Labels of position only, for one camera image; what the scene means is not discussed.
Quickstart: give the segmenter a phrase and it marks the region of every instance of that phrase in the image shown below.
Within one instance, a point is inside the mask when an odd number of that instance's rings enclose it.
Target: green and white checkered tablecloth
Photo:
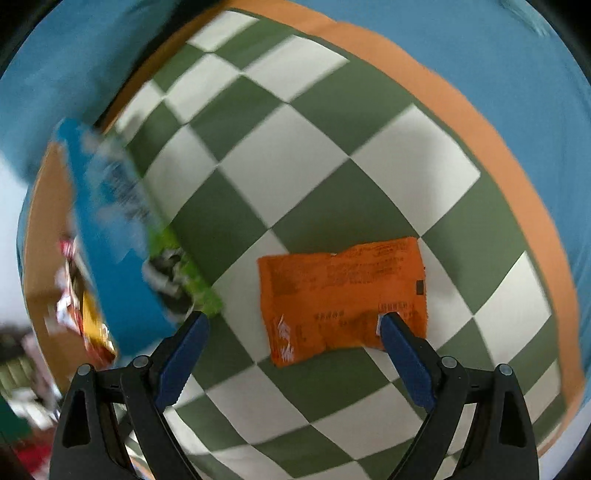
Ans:
[[[206,476],[383,480],[425,415],[384,352],[273,366],[256,267],[269,254],[420,237],[431,344],[467,367],[513,366],[538,443],[559,422],[556,326],[509,206],[454,132],[373,66],[226,11],[143,86],[116,130],[225,304],[166,413]]]

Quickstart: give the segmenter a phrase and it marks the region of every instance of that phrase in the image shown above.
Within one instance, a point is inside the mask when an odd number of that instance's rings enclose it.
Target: orange packet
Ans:
[[[383,349],[378,318],[398,312],[427,333],[425,268],[416,238],[351,247],[337,255],[258,259],[261,311],[278,367],[335,348]]]

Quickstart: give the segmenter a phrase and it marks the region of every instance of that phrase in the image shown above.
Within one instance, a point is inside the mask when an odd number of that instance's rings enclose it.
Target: checkered cloth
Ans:
[[[425,417],[384,352],[273,366],[263,255],[419,237],[433,347],[467,367],[509,363],[538,443],[555,428],[565,408],[556,326],[524,236],[457,135],[376,68],[226,11],[143,86],[116,130],[225,304],[166,412],[205,478],[382,480]],[[473,412],[466,406],[440,478]]]

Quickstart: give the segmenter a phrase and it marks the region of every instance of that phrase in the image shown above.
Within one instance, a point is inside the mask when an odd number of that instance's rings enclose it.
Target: metal screw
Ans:
[[[78,367],[78,375],[84,376],[88,372],[90,372],[90,365],[89,364],[84,364],[84,365],[81,365]]]
[[[501,372],[503,375],[506,375],[508,377],[513,373],[513,369],[507,364],[500,364],[499,365],[499,372]]]
[[[135,368],[142,368],[148,365],[150,359],[145,355],[140,355],[134,358],[134,367]]]
[[[447,368],[456,368],[457,360],[452,356],[444,356],[441,358],[441,364]]]

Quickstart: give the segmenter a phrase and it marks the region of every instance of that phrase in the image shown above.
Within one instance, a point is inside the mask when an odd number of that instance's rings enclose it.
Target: blue gripper pad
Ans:
[[[384,315],[379,327],[382,343],[402,378],[410,397],[427,412],[435,406],[431,375],[423,365],[413,346],[408,343],[389,315]]]
[[[156,407],[160,411],[177,402],[191,370],[203,352],[208,337],[209,321],[202,313],[170,356],[160,374],[160,389],[155,399]]]

